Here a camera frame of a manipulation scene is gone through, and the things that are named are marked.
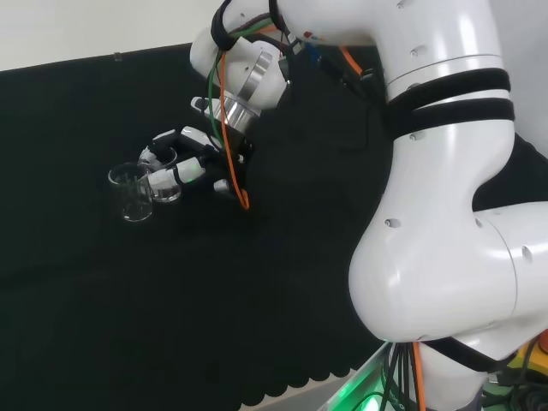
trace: black cable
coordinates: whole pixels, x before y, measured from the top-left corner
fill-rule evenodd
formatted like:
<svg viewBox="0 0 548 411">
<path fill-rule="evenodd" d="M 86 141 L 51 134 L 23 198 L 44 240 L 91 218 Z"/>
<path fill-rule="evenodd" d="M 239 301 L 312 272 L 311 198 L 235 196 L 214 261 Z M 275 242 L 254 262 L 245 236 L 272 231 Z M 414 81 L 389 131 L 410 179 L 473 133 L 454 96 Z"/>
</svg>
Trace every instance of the black cable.
<svg viewBox="0 0 548 411">
<path fill-rule="evenodd" d="M 252 25 L 261 22 L 262 20 L 269 19 L 270 16 L 271 16 L 270 13 L 264 13 L 264 14 L 262 14 L 262 15 L 258 15 L 257 17 L 252 18 L 250 21 L 247 21 L 247 22 L 246 22 L 245 24 L 243 24 L 242 26 L 239 26 L 238 28 L 232 30 L 232 31 L 230 32 L 230 34 L 232 34 L 232 33 L 237 33 L 237 32 L 241 32 L 241 31 L 243 31 L 243 30 L 246 30 L 246 29 L 250 28 Z"/>
<path fill-rule="evenodd" d="M 392 347 L 394 347 L 394 352 L 392 353 L 392 361 L 390 362 L 390 369 L 388 370 L 388 374 L 386 374 L 386 385 L 384 386 L 384 393 L 383 393 L 383 401 L 381 402 L 379 411 L 385 411 L 386 410 L 386 403 L 388 402 L 388 397 L 390 396 L 390 387 L 392 386 L 392 379 L 394 378 L 394 371 L 396 370 L 396 363 L 398 360 L 397 350 L 396 346 L 392 344 Z"/>
<path fill-rule="evenodd" d="M 514 385 L 512 388 L 512 394 L 510 399 L 510 408 L 517 407 L 517 403 L 520 399 L 520 385 L 522 385 L 525 382 L 525 376 L 527 375 L 527 369 L 529 368 L 529 362 L 531 361 L 531 355 L 533 354 L 533 350 L 537 343 L 540 340 L 541 335 L 536 336 L 527 346 L 527 351 L 525 352 L 525 356 L 523 357 L 523 364 L 521 365 L 521 372 L 520 372 L 520 379 L 518 380 L 518 383 Z"/>
<path fill-rule="evenodd" d="M 516 384 L 514 384 L 514 386 L 508 393 L 502 396 L 489 396 L 489 398 L 483 401 L 482 405 L 484 408 L 492 407 L 493 405 L 503 404 L 508 400 L 510 401 L 510 406 L 512 407 L 513 403 L 519 399 L 520 386 L 527 385 L 527 382 L 525 382 L 527 368 L 529 367 L 529 361 L 531 360 L 531 355 L 533 354 L 534 347 L 537 345 L 539 339 L 540 336 L 536 336 L 527 346 L 527 351 L 525 352 L 525 355 L 523 357 L 523 364 L 521 365 L 520 377 Z"/>
<path fill-rule="evenodd" d="M 371 394 L 367 394 L 366 396 L 364 396 L 360 402 L 358 402 L 356 405 L 354 405 L 354 408 L 352 408 L 352 411 L 356 411 L 356 409 L 358 409 L 358 407 L 363 404 L 365 401 L 367 401 L 369 398 L 371 398 L 372 396 L 383 396 L 382 393 L 380 392 L 372 392 Z"/>
<path fill-rule="evenodd" d="M 411 371 L 413 373 L 413 382 L 414 382 L 414 397 L 417 403 L 417 409 L 420 409 L 420 400 L 419 400 L 419 379 L 417 378 L 417 363 L 414 356 L 413 343 L 411 342 L 408 345 L 409 357 L 411 358 Z"/>
<path fill-rule="evenodd" d="M 403 356 L 402 353 L 403 347 L 400 347 L 400 360 L 397 362 L 397 401 L 398 403 L 402 403 L 402 372 L 403 372 L 403 366 L 401 358 Z"/>
<path fill-rule="evenodd" d="M 404 407 L 411 411 L 411 395 L 409 394 L 409 344 L 403 344 L 403 383 L 405 384 Z"/>
</svg>

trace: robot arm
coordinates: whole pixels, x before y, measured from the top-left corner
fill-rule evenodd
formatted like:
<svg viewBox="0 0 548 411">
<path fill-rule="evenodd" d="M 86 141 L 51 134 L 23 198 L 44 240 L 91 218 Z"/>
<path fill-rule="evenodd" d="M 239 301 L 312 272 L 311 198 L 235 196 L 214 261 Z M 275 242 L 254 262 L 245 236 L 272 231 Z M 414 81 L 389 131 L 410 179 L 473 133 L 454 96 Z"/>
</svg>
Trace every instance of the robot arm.
<svg viewBox="0 0 548 411">
<path fill-rule="evenodd" d="M 548 205 L 472 210 L 478 187 L 509 159 L 513 119 L 500 111 L 474 119 L 443 112 L 509 104 L 509 89 L 500 83 L 455 90 L 458 79 L 473 78 L 469 74 L 503 69 L 488 0 L 278 0 L 278 8 L 289 30 L 311 43 L 365 45 L 373 38 L 389 105 L 428 96 L 407 117 L 391 120 L 405 132 L 394 136 L 388 186 L 350 266 L 350 293 L 367 328 L 392 342 L 454 337 L 494 360 L 548 328 L 548 300 L 540 291 L 548 289 Z M 231 31 L 268 10 L 266 0 L 233 0 L 223 23 Z M 268 75 L 247 100 L 261 110 L 275 107 L 285 88 L 276 51 L 240 39 L 227 53 L 226 69 L 226 88 L 238 96 L 263 51 L 272 57 Z M 216 55 L 206 30 L 191 62 L 206 76 Z M 455 120 L 431 116 L 420 128 L 416 117 L 436 112 L 425 107 Z M 423 344 L 421 353 L 429 408 L 458 409 L 472 401 L 484 373 Z M 448 388 L 456 377 L 458 387 Z"/>
</svg>

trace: screw hole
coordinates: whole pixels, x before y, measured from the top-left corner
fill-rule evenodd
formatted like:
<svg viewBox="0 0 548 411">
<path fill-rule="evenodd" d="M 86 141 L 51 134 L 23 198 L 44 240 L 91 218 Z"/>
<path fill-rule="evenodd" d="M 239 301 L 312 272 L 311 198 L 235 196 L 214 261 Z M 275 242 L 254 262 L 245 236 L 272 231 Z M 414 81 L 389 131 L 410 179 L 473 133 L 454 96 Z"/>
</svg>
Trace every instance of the screw hole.
<svg viewBox="0 0 548 411">
<path fill-rule="evenodd" d="M 523 258 L 528 262 L 533 262 L 533 253 L 531 253 L 531 250 L 528 247 L 523 246 L 521 248 L 521 255 L 523 255 Z"/>
<path fill-rule="evenodd" d="M 384 220 L 384 224 L 391 229 L 398 229 L 402 227 L 402 222 L 397 218 L 389 218 L 387 220 Z"/>
</svg>

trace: black fabric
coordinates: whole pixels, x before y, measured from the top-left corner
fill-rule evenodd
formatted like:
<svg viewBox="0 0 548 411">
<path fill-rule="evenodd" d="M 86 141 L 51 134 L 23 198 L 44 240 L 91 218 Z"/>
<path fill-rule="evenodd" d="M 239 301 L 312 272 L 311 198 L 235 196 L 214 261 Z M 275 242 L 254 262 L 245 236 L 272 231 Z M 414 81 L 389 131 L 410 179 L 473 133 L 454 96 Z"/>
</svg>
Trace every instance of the black fabric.
<svg viewBox="0 0 548 411">
<path fill-rule="evenodd" d="M 423 343 L 476 372 L 492 373 L 501 371 L 512 362 L 517 354 L 514 353 L 502 360 L 494 360 L 452 337 L 424 341 Z"/>
<path fill-rule="evenodd" d="M 396 117 L 447 98 L 486 90 L 510 91 L 508 73 L 502 68 L 481 68 L 447 75 L 419 84 L 393 98 L 388 104 L 388 110 L 390 116 Z"/>
<path fill-rule="evenodd" d="M 390 137 L 396 140 L 405 134 L 428 128 L 478 122 L 484 120 L 515 120 L 514 104 L 505 98 L 477 98 L 436 104 L 408 113 L 386 117 Z"/>
<path fill-rule="evenodd" d="M 305 53 L 295 100 L 251 130 L 249 213 L 207 193 L 155 205 L 141 225 L 111 216 L 109 169 L 200 125 L 190 101 L 206 84 L 188 51 L 0 73 L 0 409 L 231 411 L 345 375 L 379 347 L 348 265 L 392 144 L 374 110 L 363 150 L 366 105 Z M 374 49 L 352 52 L 380 70 Z M 474 209 L 548 200 L 546 182 L 545 159 L 517 138 Z"/>
<path fill-rule="evenodd" d="M 217 12 L 213 16 L 213 20 L 211 22 L 211 36 L 213 37 L 213 41 L 221 51 L 231 50 L 238 41 L 237 39 L 230 37 L 226 29 L 224 28 L 223 23 L 224 11 L 229 6 L 231 1 L 232 0 L 224 0 L 223 4 L 221 4 L 221 7 L 219 7 Z"/>
</svg>

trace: black strap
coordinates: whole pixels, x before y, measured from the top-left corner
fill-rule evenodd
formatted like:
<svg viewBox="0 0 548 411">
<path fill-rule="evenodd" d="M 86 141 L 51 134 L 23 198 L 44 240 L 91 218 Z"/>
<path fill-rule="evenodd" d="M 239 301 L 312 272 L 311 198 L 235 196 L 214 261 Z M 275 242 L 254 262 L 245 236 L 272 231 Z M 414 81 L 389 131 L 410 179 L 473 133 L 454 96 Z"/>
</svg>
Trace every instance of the black strap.
<svg viewBox="0 0 548 411">
<path fill-rule="evenodd" d="M 388 110 L 395 115 L 419 109 L 447 98 L 486 90 L 509 92 L 511 86 L 508 73 L 501 68 L 481 68 L 447 75 L 410 88 L 392 99 L 388 104 Z"/>
<path fill-rule="evenodd" d="M 277 0 L 268 0 L 268 8 L 274 26 L 276 26 L 280 32 L 285 33 L 285 23 L 283 22 L 282 16 L 280 16 L 280 10 L 277 7 Z"/>
<path fill-rule="evenodd" d="M 502 360 L 494 360 L 452 337 L 421 343 L 476 372 L 491 373 L 503 370 L 516 356 L 516 353 L 513 353 Z"/>
<path fill-rule="evenodd" d="M 236 44 L 237 39 L 230 37 L 224 28 L 223 15 L 231 0 L 224 0 L 224 3 L 219 7 L 213 21 L 211 22 L 211 36 L 213 41 L 221 51 L 229 51 Z"/>
<path fill-rule="evenodd" d="M 176 183 L 179 184 L 179 187 L 182 188 L 182 186 L 184 186 L 185 183 L 182 182 L 181 176 L 179 176 L 179 169 L 177 168 L 177 166 L 175 166 L 171 170 L 173 171 L 173 176 L 175 177 Z"/>
<path fill-rule="evenodd" d="M 505 98 L 477 98 L 437 104 L 409 112 L 388 112 L 385 118 L 386 127 L 393 140 L 427 128 L 484 120 L 513 122 L 514 105 Z"/>
</svg>

